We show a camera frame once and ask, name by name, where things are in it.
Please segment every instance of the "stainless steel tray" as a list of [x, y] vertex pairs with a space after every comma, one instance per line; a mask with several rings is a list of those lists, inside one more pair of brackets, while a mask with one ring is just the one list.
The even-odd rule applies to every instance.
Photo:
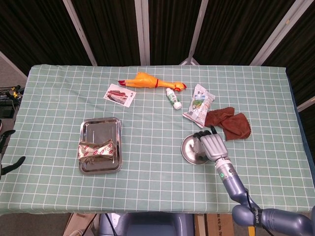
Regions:
[[122, 125], [116, 117], [87, 119], [81, 124], [80, 140], [95, 144], [102, 144], [113, 140], [116, 145], [116, 155], [113, 160], [97, 163], [79, 161], [79, 169], [88, 175], [114, 173], [121, 169], [122, 160]]

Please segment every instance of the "small white bottle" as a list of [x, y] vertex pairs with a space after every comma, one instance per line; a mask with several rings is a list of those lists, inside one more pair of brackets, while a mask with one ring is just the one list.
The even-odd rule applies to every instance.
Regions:
[[174, 91], [170, 88], [166, 89], [166, 96], [171, 101], [173, 107], [178, 110], [182, 108], [182, 104], [178, 101]]

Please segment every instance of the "robotic arm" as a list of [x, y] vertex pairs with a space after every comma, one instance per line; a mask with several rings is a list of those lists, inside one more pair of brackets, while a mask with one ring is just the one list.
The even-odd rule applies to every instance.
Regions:
[[[240, 204], [232, 210], [234, 221], [241, 226], [262, 227], [289, 236], [313, 236], [312, 222], [306, 216], [279, 209], [260, 209], [237, 175], [221, 136], [213, 126], [211, 131], [200, 131], [194, 137], [201, 141], [208, 159], [215, 163], [230, 198]], [[312, 219], [315, 220], [315, 208]]]

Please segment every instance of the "metal plate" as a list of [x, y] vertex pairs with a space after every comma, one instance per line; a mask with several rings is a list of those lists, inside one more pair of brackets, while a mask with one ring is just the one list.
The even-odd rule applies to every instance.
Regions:
[[208, 161], [201, 142], [192, 135], [187, 136], [182, 143], [182, 155], [192, 164], [200, 165]]
[[81, 124], [80, 140], [102, 144], [111, 139], [116, 145], [116, 155], [113, 160], [89, 164], [79, 161], [81, 172], [94, 175], [114, 173], [121, 169], [123, 164], [121, 129], [121, 122], [115, 117], [87, 119]]

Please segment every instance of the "plastic packaging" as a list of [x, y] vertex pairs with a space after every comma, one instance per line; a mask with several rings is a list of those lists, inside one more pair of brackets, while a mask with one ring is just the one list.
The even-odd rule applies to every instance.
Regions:
[[174, 93], [174, 91], [170, 88], [166, 89], [166, 96], [168, 97], [168, 99], [171, 101], [173, 107], [178, 110], [182, 108], [182, 104], [178, 101], [176, 94]]
[[216, 97], [209, 93], [203, 86], [197, 84], [193, 92], [188, 112], [183, 113], [183, 116], [194, 121], [200, 128], [203, 128], [207, 112], [215, 98]]

